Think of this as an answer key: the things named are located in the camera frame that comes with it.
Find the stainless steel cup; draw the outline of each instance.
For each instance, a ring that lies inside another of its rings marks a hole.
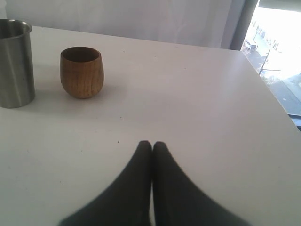
[[[22,21],[0,19],[0,106],[16,108],[35,97],[30,35]]]

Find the white table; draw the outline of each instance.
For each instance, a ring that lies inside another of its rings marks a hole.
[[[165,141],[254,226],[301,222],[301,134],[241,52],[34,27],[36,99],[0,109],[0,225],[53,226],[101,193],[140,140]],[[101,51],[105,84],[70,97],[60,52]]]

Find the wooden cup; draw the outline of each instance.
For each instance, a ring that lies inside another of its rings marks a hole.
[[[100,52],[88,47],[72,47],[61,53],[60,74],[63,88],[71,96],[87,99],[103,87],[104,73]]]

